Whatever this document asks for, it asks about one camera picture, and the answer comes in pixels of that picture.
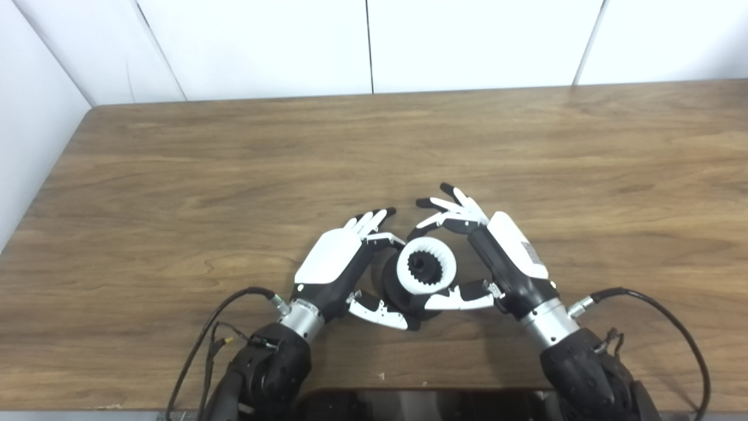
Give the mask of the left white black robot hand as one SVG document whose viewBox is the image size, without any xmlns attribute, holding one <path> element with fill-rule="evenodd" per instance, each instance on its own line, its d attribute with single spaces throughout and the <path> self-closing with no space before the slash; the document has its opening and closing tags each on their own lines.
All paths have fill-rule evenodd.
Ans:
<svg viewBox="0 0 748 421">
<path fill-rule="evenodd" d="M 279 322 L 312 341 L 334 318 L 353 315 L 369 323 L 418 331 L 419 320 L 385 304 L 357 284 L 379 251 L 402 250 L 406 243 L 379 229 L 395 208 L 359 214 L 345 226 L 323 233 L 297 270 L 289 311 Z"/>
</svg>

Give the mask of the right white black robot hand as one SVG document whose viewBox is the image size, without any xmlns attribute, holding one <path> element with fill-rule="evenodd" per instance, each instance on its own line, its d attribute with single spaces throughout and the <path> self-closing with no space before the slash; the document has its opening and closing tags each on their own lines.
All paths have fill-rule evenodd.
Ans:
<svg viewBox="0 0 748 421">
<path fill-rule="evenodd" d="M 473 310 L 496 306 L 517 320 L 540 315 L 559 305 L 559 293 L 549 272 L 531 242 L 507 213 L 489 216 L 469 195 L 454 185 L 440 189 L 450 201 L 438 197 L 416 200 L 419 208 L 435 209 L 436 214 L 417 224 L 409 240 L 424 237 L 443 227 L 464 234 L 476 255 L 489 270 L 488 279 L 447 287 L 425 301 L 424 309 Z"/>
</svg>

